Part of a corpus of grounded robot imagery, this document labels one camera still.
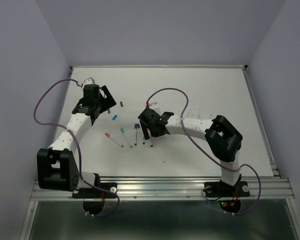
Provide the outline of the red cap marker pen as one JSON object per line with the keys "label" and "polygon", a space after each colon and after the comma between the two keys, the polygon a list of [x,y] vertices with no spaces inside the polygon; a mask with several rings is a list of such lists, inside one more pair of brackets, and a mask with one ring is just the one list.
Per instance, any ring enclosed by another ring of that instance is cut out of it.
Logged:
{"label": "red cap marker pen", "polygon": [[152,134],[151,134],[150,128],[147,129],[147,133],[148,133],[148,136],[149,136],[149,139],[148,139],[149,145],[152,148],[154,145],[153,145]]}

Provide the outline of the dark green cap marker pen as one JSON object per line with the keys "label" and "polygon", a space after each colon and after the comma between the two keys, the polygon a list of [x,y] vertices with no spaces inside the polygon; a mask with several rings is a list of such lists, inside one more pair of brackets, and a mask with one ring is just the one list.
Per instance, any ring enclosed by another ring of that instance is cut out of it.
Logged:
{"label": "dark green cap marker pen", "polygon": [[137,123],[134,124],[134,145],[137,146],[138,144],[138,127]]}

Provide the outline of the light green cap marker pen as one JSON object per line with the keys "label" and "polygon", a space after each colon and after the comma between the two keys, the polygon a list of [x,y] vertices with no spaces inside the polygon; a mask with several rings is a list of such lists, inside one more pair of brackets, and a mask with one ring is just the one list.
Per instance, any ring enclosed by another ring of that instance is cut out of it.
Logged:
{"label": "light green cap marker pen", "polygon": [[121,131],[121,133],[122,133],[122,135],[123,135],[123,137],[124,137],[126,143],[128,144],[128,146],[129,146],[130,148],[133,148],[133,145],[132,145],[131,141],[129,140],[129,138],[127,137],[126,132],[125,132],[125,130],[124,130],[123,127],[120,129],[120,131]]}

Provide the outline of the brown cap marker pen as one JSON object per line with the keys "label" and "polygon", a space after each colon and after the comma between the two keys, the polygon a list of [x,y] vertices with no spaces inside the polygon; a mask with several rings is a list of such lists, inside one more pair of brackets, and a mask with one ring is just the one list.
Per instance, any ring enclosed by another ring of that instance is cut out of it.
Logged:
{"label": "brown cap marker pen", "polygon": [[198,113],[197,113],[197,119],[199,119],[199,120],[202,119],[201,109],[198,110]]}

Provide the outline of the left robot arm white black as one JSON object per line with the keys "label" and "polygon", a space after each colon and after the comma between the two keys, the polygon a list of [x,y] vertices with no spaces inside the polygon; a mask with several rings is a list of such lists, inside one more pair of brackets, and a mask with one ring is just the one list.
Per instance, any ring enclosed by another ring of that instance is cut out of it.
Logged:
{"label": "left robot arm white black", "polygon": [[108,88],[97,84],[83,86],[83,96],[71,112],[70,120],[59,137],[47,148],[41,148],[36,156],[38,185],[41,189],[73,192],[84,189],[90,197],[101,193],[97,174],[88,173],[85,180],[82,171],[80,141],[94,125],[100,114],[116,105]]}

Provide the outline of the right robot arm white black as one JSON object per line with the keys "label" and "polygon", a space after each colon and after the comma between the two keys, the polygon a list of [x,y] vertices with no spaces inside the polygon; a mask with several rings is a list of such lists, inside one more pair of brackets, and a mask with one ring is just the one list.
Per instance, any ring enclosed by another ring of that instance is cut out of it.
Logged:
{"label": "right robot arm white black", "polygon": [[157,138],[164,135],[185,135],[192,143],[194,139],[207,142],[221,168],[220,189],[225,195],[238,190],[241,173],[238,152],[242,147],[243,136],[223,115],[214,119],[182,118],[173,112],[157,113],[145,108],[138,116],[144,137]]}

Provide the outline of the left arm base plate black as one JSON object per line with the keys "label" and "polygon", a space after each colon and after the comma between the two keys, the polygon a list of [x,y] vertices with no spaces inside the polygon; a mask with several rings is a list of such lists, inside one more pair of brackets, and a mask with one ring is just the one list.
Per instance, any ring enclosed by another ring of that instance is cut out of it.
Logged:
{"label": "left arm base plate black", "polygon": [[72,198],[82,200],[82,209],[86,216],[101,218],[108,216],[118,206],[116,197],[118,185],[115,182],[102,182],[100,188],[111,193],[94,188],[81,188],[72,193]]}

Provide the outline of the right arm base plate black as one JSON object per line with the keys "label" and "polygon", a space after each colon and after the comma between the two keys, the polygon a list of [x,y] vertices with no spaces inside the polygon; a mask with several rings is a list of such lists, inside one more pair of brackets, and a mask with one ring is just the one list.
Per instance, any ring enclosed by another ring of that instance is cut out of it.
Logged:
{"label": "right arm base plate black", "polygon": [[241,209],[240,198],[250,196],[250,189],[246,181],[239,181],[230,186],[222,181],[208,181],[204,183],[203,197],[208,201],[219,201],[223,211],[237,214]]}

